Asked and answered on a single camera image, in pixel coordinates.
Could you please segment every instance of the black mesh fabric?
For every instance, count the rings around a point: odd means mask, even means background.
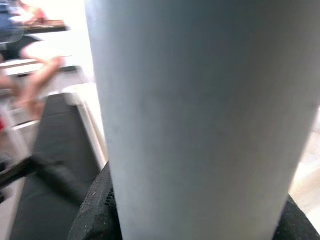
[[[92,184],[69,240],[122,240],[109,164]]]
[[[122,240],[109,164],[91,186],[68,240]],[[320,236],[289,196],[273,240],[320,240]]]

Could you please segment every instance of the person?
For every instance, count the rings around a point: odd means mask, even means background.
[[[14,15],[10,14],[9,11],[9,4],[13,1],[23,12],[21,13],[20,11],[19,15],[23,17],[20,18],[20,21],[24,25],[33,25],[39,18],[44,18],[44,13],[40,8],[30,5],[24,0],[0,0],[0,36],[8,35],[7,32],[13,28],[11,18]],[[0,62],[15,59],[36,60],[43,66],[29,76],[26,87],[23,90],[8,76],[5,76],[0,69],[0,89],[11,89],[17,99],[16,106],[27,109],[34,120],[39,120],[43,106],[37,98],[41,90],[63,64],[63,57],[45,41],[22,34],[18,40],[11,41],[0,49]]]

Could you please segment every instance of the foot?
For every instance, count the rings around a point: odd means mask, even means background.
[[[43,103],[38,102],[36,99],[20,100],[15,105],[18,108],[26,109],[33,121],[41,119],[43,112]]]
[[[13,96],[15,96],[17,99],[20,97],[21,89],[20,89],[19,85],[13,81],[12,81],[11,91],[12,91]]]

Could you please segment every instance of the white pole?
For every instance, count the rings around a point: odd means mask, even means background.
[[[96,0],[124,240],[270,240],[318,109],[320,1]]]

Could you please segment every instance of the bare leg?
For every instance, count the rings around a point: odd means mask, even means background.
[[[43,64],[39,71],[29,77],[28,84],[18,102],[21,107],[26,108],[31,113],[35,120],[39,120],[42,111],[40,111],[37,97],[63,64],[63,57],[43,41],[32,43],[23,48],[20,57],[34,59]]]

